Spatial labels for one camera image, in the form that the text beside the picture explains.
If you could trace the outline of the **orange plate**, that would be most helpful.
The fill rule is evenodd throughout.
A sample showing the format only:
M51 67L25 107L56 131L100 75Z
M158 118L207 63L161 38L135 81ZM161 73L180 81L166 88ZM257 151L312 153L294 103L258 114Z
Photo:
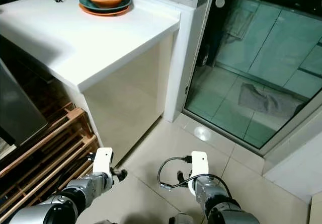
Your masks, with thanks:
M94 16L99 16L99 17L117 17L117 16L121 16L126 14L127 12L129 12L131 6L126 6L125 8L121 9L121 10L117 10L115 12L111 12L111 13L99 13L99 12L95 12L92 11L88 8L86 8L85 6L83 6L82 4L78 4L78 7L81 8L81 10L85 13L88 13L90 15L94 15Z

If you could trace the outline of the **white stone counter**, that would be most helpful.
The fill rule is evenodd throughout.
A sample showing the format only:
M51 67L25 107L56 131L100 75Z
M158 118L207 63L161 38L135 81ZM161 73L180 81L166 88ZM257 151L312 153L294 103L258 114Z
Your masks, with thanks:
M63 83L115 158L163 114L179 10L133 0L124 14L101 17L83 12L79 0L20 0L0 13L2 36Z

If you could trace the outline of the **dark green bowl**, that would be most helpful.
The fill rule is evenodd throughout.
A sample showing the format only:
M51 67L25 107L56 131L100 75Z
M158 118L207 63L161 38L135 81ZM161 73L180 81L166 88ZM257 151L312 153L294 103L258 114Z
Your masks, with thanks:
M122 0L120 1L120 3L117 3L116 6L111 6L107 8L101 8L90 0L79 0L79 3L83 7L89 10L92 10L93 12L110 13L110 12L117 12L119 10L126 8L127 6L131 5L132 0Z

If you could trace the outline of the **wooden pallet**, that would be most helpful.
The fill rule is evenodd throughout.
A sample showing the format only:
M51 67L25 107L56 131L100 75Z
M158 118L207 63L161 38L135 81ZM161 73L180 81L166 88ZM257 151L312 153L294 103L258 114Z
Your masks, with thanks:
M67 105L30 141L2 157L0 224L25 206L35 205L90 171L98 139L85 110Z

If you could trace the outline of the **grey floor cloth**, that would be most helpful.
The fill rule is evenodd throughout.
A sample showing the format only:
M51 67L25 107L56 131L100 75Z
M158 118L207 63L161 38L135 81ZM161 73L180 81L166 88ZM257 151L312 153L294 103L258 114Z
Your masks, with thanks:
M304 107L304 103L288 94L258 90L253 84L242 84L238 104L260 113L289 119Z

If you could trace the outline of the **glass sliding door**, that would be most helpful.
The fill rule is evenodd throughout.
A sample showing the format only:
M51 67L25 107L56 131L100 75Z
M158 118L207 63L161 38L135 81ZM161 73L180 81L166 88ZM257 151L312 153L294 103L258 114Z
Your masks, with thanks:
M322 92L322 0L211 3L184 113L266 153L303 109L285 119L243 107L244 83L288 94L303 109Z

